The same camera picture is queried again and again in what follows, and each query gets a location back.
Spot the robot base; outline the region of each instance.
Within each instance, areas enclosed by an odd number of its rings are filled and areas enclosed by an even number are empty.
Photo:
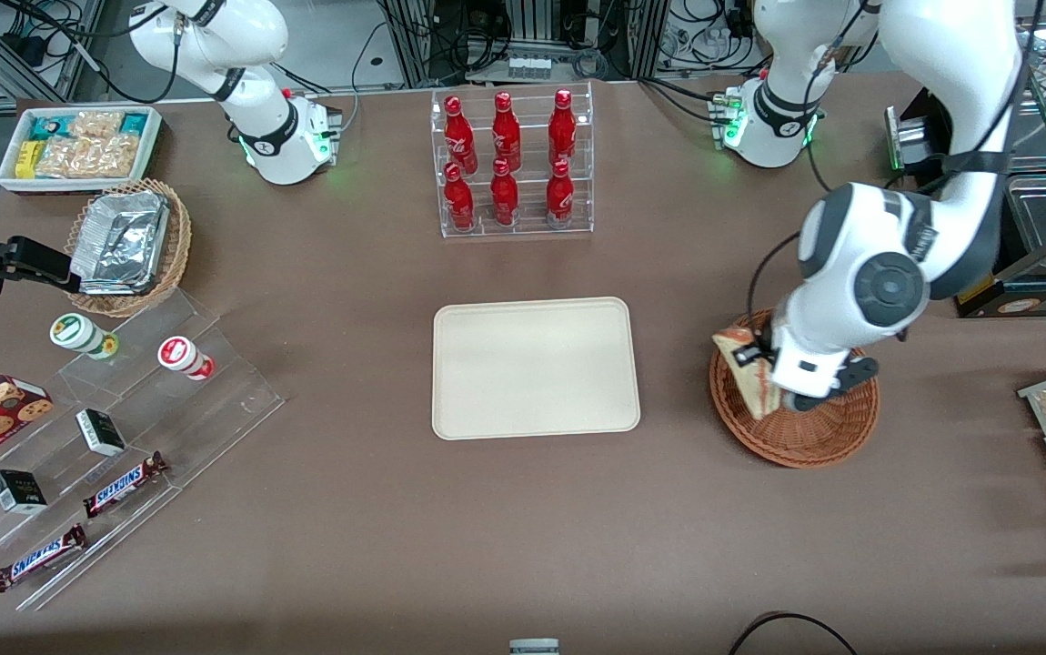
[[[306,98],[291,98],[297,109],[297,129],[278,153],[263,157],[241,139],[245,157],[262,178],[273,184],[302,182],[320,167],[334,165],[341,141],[341,115],[328,115],[322,105]]]
[[[811,116],[805,137],[799,134],[801,123],[798,121],[793,123],[793,136],[777,137],[773,128],[756,115],[753,108],[753,93],[760,86],[760,80],[751,80],[743,86],[726,88],[724,94],[709,101],[709,117],[729,121],[728,125],[713,126],[714,145],[718,150],[732,150],[756,166],[781,167],[796,160],[802,146],[810,143],[818,115]]]

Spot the coca-cola bottle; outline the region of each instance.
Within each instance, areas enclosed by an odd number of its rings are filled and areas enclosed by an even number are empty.
[[[462,166],[462,173],[474,175],[478,171],[478,155],[474,154],[474,130],[471,121],[462,115],[462,101],[455,95],[449,95],[442,101],[447,109],[447,150],[451,161]]]
[[[451,223],[454,229],[459,232],[469,232],[474,229],[474,196],[471,195],[471,187],[462,179],[462,170],[454,162],[447,162],[442,167],[442,174],[447,175],[447,185],[442,187],[442,195],[447,198],[447,212],[451,214]]]
[[[495,157],[502,157],[518,171],[523,165],[523,144],[520,138],[520,119],[511,110],[511,95],[506,91],[495,93],[495,122],[491,126],[495,137]]]
[[[572,161],[575,154],[575,115],[572,115],[572,92],[555,91],[555,111],[547,125],[547,156],[551,165],[560,160]]]
[[[495,160],[491,198],[495,203],[495,221],[502,227],[513,227],[520,216],[520,187],[511,176],[510,164],[503,157]]]
[[[575,191],[568,178],[568,160],[556,161],[551,166],[547,181],[547,224],[553,229],[568,227],[572,221],[572,194]]]

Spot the white plastic tray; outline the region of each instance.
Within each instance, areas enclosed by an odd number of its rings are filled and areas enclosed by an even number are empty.
[[[441,438],[626,432],[639,421],[622,299],[468,303],[435,315]]]
[[[33,121],[39,117],[72,115],[79,111],[92,112],[123,112],[129,115],[147,115],[147,123],[143,125],[143,133],[139,137],[139,150],[136,161],[131,166],[131,175],[127,178],[90,178],[90,179],[22,179],[15,178],[15,164],[18,153],[25,138],[31,133]],[[0,165],[0,186],[16,194],[75,194],[76,191],[101,191],[118,186],[124,182],[139,181],[147,171],[152,160],[152,151],[156,149],[156,138],[162,119],[154,108],[140,105],[89,105],[82,108],[42,108],[26,109],[18,116],[18,125],[10,137],[10,145],[2,157]]]

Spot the small white box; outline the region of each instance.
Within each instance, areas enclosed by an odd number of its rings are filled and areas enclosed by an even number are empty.
[[[15,165],[21,144],[27,141],[33,129],[33,122],[45,117],[69,115],[81,111],[91,112],[123,112],[129,115],[147,115],[143,132],[139,136],[139,150],[136,151],[136,161],[131,166],[131,175],[127,178],[83,178],[83,179],[23,179],[15,178]],[[141,105],[83,105],[74,108],[41,108],[26,109],[18,116],[18,125],[10,137],[10,145],[2,157],[0,165],[0,186],[16,194],[73,194],[74,191],[101,191],[118,186],[124,182],[136,182],[143,178],[156,149],[156,138],[162,123],[162,117],[154,108]]]

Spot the clear acrylic shelf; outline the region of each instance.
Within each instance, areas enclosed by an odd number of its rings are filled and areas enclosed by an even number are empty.
[[[575,155],[569,162],[568,175],[575,185],[572,196],[572,220],[568,227],[553,229],[547,224],[547,180],[551,178],[551,163],[547,160],[547,121],[551,119],[555,91],[567,88],[572,92],[572,113],[575,115]],[[595,178],[593,125],[590,84],[563,84],[563,86],[509,87],[511,107],[520,120],[522,134],[523,166],[514,173],[520,188],[520,218],[515,227],[502,227],[494,219],[491,200],[492,162],[495,161],[491,126],[495,120],[494,93],[485,87],[448,88],[433,92],[430,110],[430,136],[435,155],[435,182],[438,187],[438,216],[442,236],[510,236],[516,234],[560,235],[592,232],[595,227]],[[448,95],[462,100],[462,113],[474,129],[474,152],[478,155],[478,170],[468,176],[474,195],[474,229],[458,232],[447,211],[447,198],[442,194],[447,178],[442,167],[450,161],[447,151],[447,115],[441,103]]]
[[[48,388],[58,411],[30,434],[0,448],[0,469],[31,472],[48,502],[30,517],[0,506],[0,568],[60,538],[74,523],[83,524],[89,543],[87,550],[63,556],[3,593],[3,603],[17,610],[49,603],[285,403],[224,339],[215,316],[181,290],[115,333],[119,353],[104,361],[74,358],[48,383],[58,389]],[[173,335],[194,340],[215,360],[211,378],[191,381],[158,364],[156,348]],[[100,456],[87,448],[74,420],[85,407],[111,414],[128,444],[122,455]],[[170,468],[118,505],[87,519],[84,498],[154,451]]]

